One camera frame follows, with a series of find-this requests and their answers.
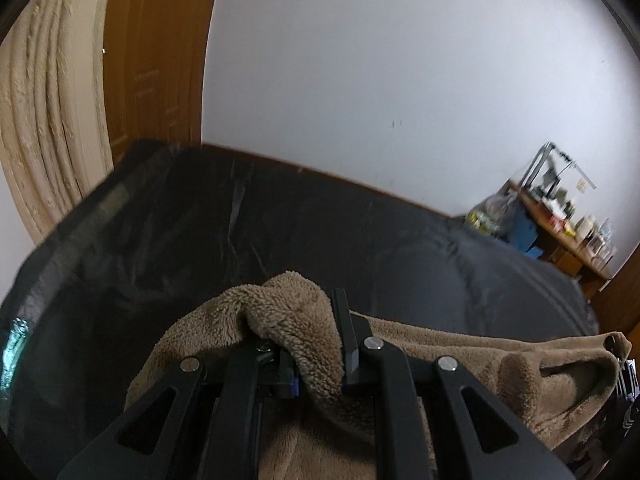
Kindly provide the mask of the wooden door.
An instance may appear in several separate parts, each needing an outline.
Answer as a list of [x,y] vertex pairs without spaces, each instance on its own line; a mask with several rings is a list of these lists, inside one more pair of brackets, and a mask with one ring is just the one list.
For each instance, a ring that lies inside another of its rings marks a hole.
[[639,323],[640,248],[590,301],[601,333],[629,334]]
[[137,140],[198,144],[215,0],[107,0],[103,90],[119,162]]

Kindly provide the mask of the dark bed cover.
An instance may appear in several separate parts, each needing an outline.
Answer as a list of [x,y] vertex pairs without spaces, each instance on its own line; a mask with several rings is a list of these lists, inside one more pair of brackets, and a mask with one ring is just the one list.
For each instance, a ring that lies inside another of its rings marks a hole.
[[52,479],[121,412],[171,324],[295,271],[358,312],[477,336],[597,333],[554,266],[399,198],[219,148],[145,141],[28,256],[1,306],[1,426]]

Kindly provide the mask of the clear plastic bag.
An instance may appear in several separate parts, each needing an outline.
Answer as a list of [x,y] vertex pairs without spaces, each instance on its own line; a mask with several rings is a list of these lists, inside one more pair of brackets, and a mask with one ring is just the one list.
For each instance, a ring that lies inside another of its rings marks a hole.
[[494,194],[474,206],[465,216],[473,229],[495,238],[506,238],[513,228],[518,209],[518,194]]

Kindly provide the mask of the wooden desk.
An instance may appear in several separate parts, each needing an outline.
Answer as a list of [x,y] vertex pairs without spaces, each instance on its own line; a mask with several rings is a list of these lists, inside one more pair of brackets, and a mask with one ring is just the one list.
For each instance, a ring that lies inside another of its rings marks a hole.
[[512,180],[503,189],[516,193],[526,214],[536,224],[537,243],[542,249],[542,261],[548,262],[578,283],[584,297],[590,301],[612,278],[605,263],[599,262],[587,245],[569,236],[560,228],[550,210]]

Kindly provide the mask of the beige curtain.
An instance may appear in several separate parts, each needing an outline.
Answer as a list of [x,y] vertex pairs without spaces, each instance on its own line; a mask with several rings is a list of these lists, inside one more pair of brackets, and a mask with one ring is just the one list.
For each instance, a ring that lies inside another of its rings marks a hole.
[[113,169],[103,90],[107,0],[29,0],[1,46],[1,166],[41,243]]

